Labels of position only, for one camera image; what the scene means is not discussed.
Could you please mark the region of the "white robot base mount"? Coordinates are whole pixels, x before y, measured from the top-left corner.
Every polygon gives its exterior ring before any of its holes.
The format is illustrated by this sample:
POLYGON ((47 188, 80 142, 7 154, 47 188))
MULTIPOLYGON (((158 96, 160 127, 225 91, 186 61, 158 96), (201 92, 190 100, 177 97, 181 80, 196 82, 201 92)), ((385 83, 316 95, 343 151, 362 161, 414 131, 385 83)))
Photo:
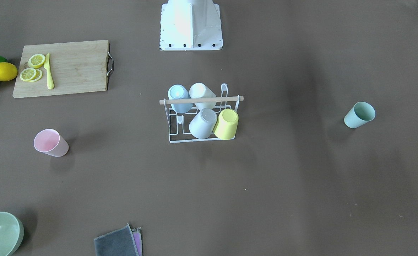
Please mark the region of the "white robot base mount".
POLYGON ((161 6, 161 51, 223 48, 220 6, 212 0, 169 0, 161 6))

